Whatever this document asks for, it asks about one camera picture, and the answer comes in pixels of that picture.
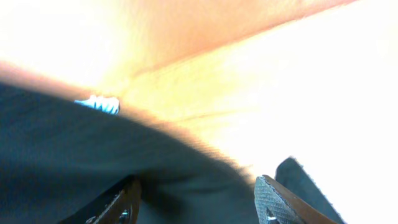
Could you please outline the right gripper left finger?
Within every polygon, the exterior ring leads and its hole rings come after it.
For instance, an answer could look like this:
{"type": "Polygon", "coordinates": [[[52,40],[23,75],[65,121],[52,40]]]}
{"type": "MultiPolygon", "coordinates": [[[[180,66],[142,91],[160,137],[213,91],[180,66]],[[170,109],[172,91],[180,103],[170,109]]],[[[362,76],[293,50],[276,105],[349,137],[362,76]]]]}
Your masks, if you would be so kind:
{"type": "Polygon", "coordinates": [[[136,224],[141,202],[139,180],[129,176],[61,224],[136,224]]]}

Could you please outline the black t-shirt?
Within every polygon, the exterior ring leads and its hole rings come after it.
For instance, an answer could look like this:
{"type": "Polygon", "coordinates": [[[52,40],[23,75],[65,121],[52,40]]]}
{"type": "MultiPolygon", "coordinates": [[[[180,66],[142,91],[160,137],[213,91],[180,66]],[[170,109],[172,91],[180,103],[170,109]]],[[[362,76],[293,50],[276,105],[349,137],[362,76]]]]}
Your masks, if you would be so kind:
{"type": "Polygon", "coordinates": [[[137,122],[1,85],[1,222],[84,223],[133,178],[139,223],[257,223],[237,170],[137,122]]]}

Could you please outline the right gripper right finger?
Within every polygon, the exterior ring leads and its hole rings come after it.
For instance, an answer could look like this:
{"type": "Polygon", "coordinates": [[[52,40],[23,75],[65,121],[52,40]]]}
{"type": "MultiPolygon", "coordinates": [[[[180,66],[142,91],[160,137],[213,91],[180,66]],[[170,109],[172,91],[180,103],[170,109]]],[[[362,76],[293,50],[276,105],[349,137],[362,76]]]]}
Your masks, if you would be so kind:
{"type": "Polygon", "coordinates": [[[256,178],[254,203],[260,224],[335,224],[268,175],[256,178]]]}

